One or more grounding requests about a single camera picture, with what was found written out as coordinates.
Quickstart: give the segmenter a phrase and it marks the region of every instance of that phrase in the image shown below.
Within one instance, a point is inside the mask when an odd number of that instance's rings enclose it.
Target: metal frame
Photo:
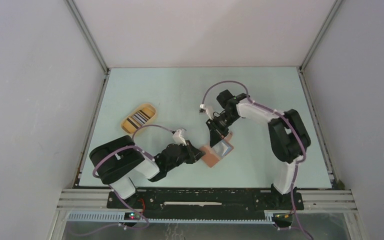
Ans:
[[[332,8],[329,11],[329,14],[327,14],[326,19],[323,22],[323,25],[321,25],[320,31],[318,31],[317,36],[315,37],[313,43],[311,44],[310,49],[308,50],[306,56],[304,57],[304,60],[300,66],[302,70],[305,70],[307,65],[309,64],[314,52],[316,51],[317,47],[319,46],[320,41],[322,40],[323,36],[328,31],[328,28],[331,25],[331,22],[335,18],[335,16],[338,14],[338,11],[340,7],[342,6],[342,3],[344,3],[345,0],[335,0],[335,2],[332,5]]]
[[[70,10],[71,14],[73,15],[75,22],[77,23],[78,27],[80,28],[81,33],[85,37],[86,42],[92,48],[92,51],[95,54],[95,57],[99,62],[99,65],[102,67],[102,70],[105,72],[105,74],[107,74],[110,71],[110,69],[108,68],[107,64],[105,63],[104,57],[102,56],[94,38],[92,37],[92,34],[89,31],[89,28],[85,23],[85,20],[83,19],[82,15],[80,14],[80,11],[77,8],[75,1],[74,0],[64,0],[64,1],[67,4],[68,9]]]
[[[88,215],[86,221],[91,222],[110,222],[102,219],[106,213],[112,215],[123,215],[126,210],[108,209],[107,200],[110,189],[64,189],[59,198],[55,215],[52,220],[51,231],[48,240],[61,240],[64,235],[66,223],[72,220],[75,215]],[[348,231],[351,240],[365,240],[361,234],[361,225],[359,224],[357,206],[354,202],[350,190],[298,190],[302,194],[304,210],[298,213],[342,213],[346,219]],[[215,221],[215,220],[180,220],[180,219],[149,219],[150,223],[223,223],[223,224],[273,224],[271,217],[273,214],[288,213],[288,210],[266,210],[264,214],[267,220],[233,220],[233,221]]]
[[[83,20],[81,14],[79,13],[79,10],[74,2],[74,0],[65,0],[65,2],[68,5],[68,8],[72,12],[77,24],[79,25],[83,35],[85,36],[86,41],[91,46],[93,52],[95,53],[96,58],[99,61],[99,64],[101,65],[102,69],[105,71],[106,76],[103,82],[103,86],[101,89],[101,92],[99,94],[99,98],[95,107],[94,115],[91,120],[90,129],[87,133],[83,153],[80,156],[80,167],[78,169],[78,176],[80,177],[81,171],[83,168],[83,164],[86,159],[85,152],[87,151],[90,141],[91,141],[91,135],[93,133],[93,130],[95,128],[95,124],[97,121],[97,116],[102,104],[102,100],[104,97],[104,92],[107,87],[107,80],[109,77],[109,69],[104,61],[104,58],[102,57],[95,41],[92,38],[92,35],[89,32],[88,27],[86,26],[85,21]],[[310,114],[312,121],[315,126],[317,138],[319,141],[319,144],[322,148],[324,161],[326,164],[327,172],[330,176],[330,179],[332,182],[338,181],[338,172],[336,171],[336,167],[334,162],[331,161],[331,158],[329,156],[329,150],[328,146],[326,144],[325,138],[323,136],[322,127],[320,126],[319,120],[318,120],[318,114],[317,109],[314,106],[314,103],[312,101],[311,96],[311,90],[306,82],[304,70],[307,67],[311,57],[313,56],[315,50],[317,49],[321,39],[327,32],[332,20],[334,19],[335,15],[337,14],[340,6],[344,0],[336,0],[333,4],[328,16],[326,17],[326,20],[324,21],[319,33],[317,34],[317,37],[315,38],[311,48],[309,49],[307,55],[305,56],[305,59],[300,67],[297,67],[298,75],[302,84],[302,89],[304,91],[305,98],[307,100],[307,104],[309,106]],[[55,214],[52,219],[51,228],[49,230],[49,234],[47,239],[48,240],[61,240],[63,239],[64,229],[66,227],[67,221],[71,220],[71,216],[73,216],[73,213],[84,213],[84,211],[87,211],[88,213],[96,213],[98,216],[99,213],[114,213],[114,214],[122,214],[123,210],[117,210],[117,209],[107,209],[107,199],[108,194],[110,190],[109,189],[102,189],[102,188],[93,188],[93,189],[64,189],[61,193],[58,205],[56,207]],[[304,202],[304,210],[298,211],[299,213],[342,213],[344,214],[345,222],[348,228],[348,232],[350,235],[351,240],[367,240],[367,235],[364,229],[364,226],[362,224],[362,221],[360,219],[360,215],[357,210],[357,206],[354,202],[354,198],[352,195],[352,192],[350,190],[298,190],[299,193],[302,194],[302,200]],[[266,217],[268,217],[269,221],[253,221],[253,222],[247,222],[247,221],[235,221],[235,222],[228,222],[228,221],[216,221],[218,223],[261,223],[261,224],[271,224],[270,216],[272,216],[275,213],[282,213],[282,212],[288,212],[288,211],[271,211],[267,210],[264,211],[266,214]],[[97,222],[105,222],[104,220],[95,219],[95,216],[88,216],[88,220],[85,221],[97,221]],[[190,221],[182,221],[178,219],[150,219],[151,223],[190,223]],[[206,220],[195,220],[194,222],[197,223],[209,223],[209,221]]]
[[[317,109],[314,105],[309,85],[307,84],[305,75],[303,74],[301,69],[297,67],[296,70],[299,75],[299,80],[301,81],[302,90],[304,91],[304,96],[307,101],[308,109],[310,111],[311,119],[315,128],[315,133],[317,135],[317,140],[320,145],[321,152],[323,154],[324,163],[326,164],[327,174],[329,174],[329,178],[331,182],[335,181],[336,183],[338,183],[339,181],[338,171],[329,155],[328,145],[326,144],[326,140],[323,135],[322,127],[318,118]]]

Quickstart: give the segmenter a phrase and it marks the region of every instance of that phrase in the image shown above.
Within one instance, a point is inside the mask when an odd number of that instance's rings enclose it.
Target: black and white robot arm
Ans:
[[[250,102],[245,93],[233,96],[228,90],[221,92],[217,96],[217,101],[224,108],[217,116],[211,106],[200,105],[200,112],[206,113],[209,117],[206,125],[210,133],[210,147],[224,139],[229,133],[229,127],[239,118],[250,119],[260,125],[267,124],[271,149],[277,159],[282,162],[273,186],[281,195],[289,193],[295,165],[303,159],[303,151],[293,133],[288,132],[288,125],[278,114],[291,124],[306,150],[311,140],[298,112],[294,109],[286,112],[275,110],[278,113],[275,114]]]
[[[172,137],[175,143],[169,144],[155,156],[135,145],[129,135],[98,146],[89,154],[95,166],[92,174],[103,184],[109,185],[122,199],[127,199],[136,192],[128,176],[131,171],[156,182],[165,178],[172,169],[183,163],[193,164],[205,154],[186,139],[184,128],[176,130]]]

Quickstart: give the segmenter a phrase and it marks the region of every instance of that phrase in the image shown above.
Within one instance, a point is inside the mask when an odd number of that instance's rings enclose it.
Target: light blue table surface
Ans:
[[[87,155],[96,147],[124,136],[121,121],[142,103],[151,103],[158,111],[155,124],[176,130],[185,128],[187,138],[199,148],[210,140],[206,115],[199,114],[205,91],[223,80],[245,84],[250,96],[268,107],[299,112],[311,138],[307,160],[299,167],[299,188],[330,188],[330,180],[319,146],[307,101],[295,67],[186,67],[186,68],[113,68],[93,131]],[[240,85],[221,84],[208,94],[205,104],[221,112],[216,97],[223,90],[243,93]],[[230,128],[233,151],[214,167],[203,161],[182,164],[166,178],[150,182],[139,173],[129,173],[137,187],[183,188],[269,188],[281,162],[274,156],[267,125],[248,119],[237,120]],[[156,155],[173,143],[170,133],[148,127],[135,137],[145,151]],[[94,166],[87,157],[80,186],[104,186],[92,176]]]

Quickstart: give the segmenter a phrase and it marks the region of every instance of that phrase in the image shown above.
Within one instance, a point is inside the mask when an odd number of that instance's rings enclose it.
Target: transparent panel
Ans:
[[[350,240],[344,215],[341,213],[300,214],[305,230],[316,240]],[[104,226],[113,226],[87,234]],[[153,223],[143,230],[124,230],[108,222],[67,222],[65,240],[305,240],[300,230],[277,231],[270,224],[206,224],[206,223]]]

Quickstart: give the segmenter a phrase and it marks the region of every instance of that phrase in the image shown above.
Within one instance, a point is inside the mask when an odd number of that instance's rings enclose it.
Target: wooden tray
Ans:
[[[121,128],[132,135],[141,126],[152,123],[157,118],[157,110],[150,103],[138,106],[131,114],[121,121]]]

